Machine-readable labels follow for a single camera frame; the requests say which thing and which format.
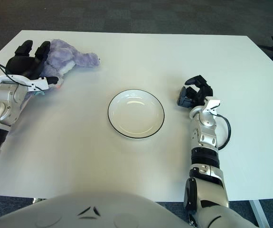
stuffed animal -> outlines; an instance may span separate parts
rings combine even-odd
[[[50,51],[40,76],[58,77],[58,83],[55,86],[60,87],[64,81],[64,74],[70,71],[75,65],[80,67],[97,67],[99,64],[100,59],[97,54],[81,53],[68,43],[60,39],[54,39],[51,41]]]

robot forearm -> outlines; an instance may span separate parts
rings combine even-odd
[[[178,99],[178,105],[193,107],[189,114],[192,120],[190,178],[186,182],[184,197],[189,223],[200,228],[253,228],[252,223],[229,209],[215,133],[216,109],[220,100],[212,96],[212,89],[202,76],[186,82],[186,85],[190,84],[200,90],[195,92],[191,87],[183,87]]]

table leg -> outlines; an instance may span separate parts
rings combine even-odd
[[[254,211],[254,216],[256,218],[256,221],[259,224],[260,228],[270,228],[267,218],[265,216],[265,213],[263,211],[263,208],[260,204],[259,200],[250,200],[250,205],[252,210]]]

robotic hand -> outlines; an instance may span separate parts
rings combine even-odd
[[[25,41],[15,51],[4,72],[0,76],[0,148],[6,139],[12,124],[19,118],[21,104],[27,92],[48,89],[48,84],[56,84],[57,77],[39,78],[50,50],[50,42],[45,41],[35,52],[35,57],[29,57],[33,42]]]

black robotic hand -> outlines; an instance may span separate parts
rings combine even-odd
[[[185,82],[185,85],[195,85],[199,91],[195,91],[190,86],[188,88],[182,87],[177,103],[179,106],[185,108],[193,108],[198,105],[205,104],[206,96],[213,96],[212,88],[206,83],[206,80],[201,76],[195,76]]]
[[[50,42],[43,42],[36,50],[35,57],[29,56],[32,45],[33,41],[27,40],[17,48],[15,56],[9,59],[6,65],[7,74],[22,75],[29,80],[36,80],[39,78],[50,51]],[[48,84],[56,84],[57,81],[57,77],[47,77]]]

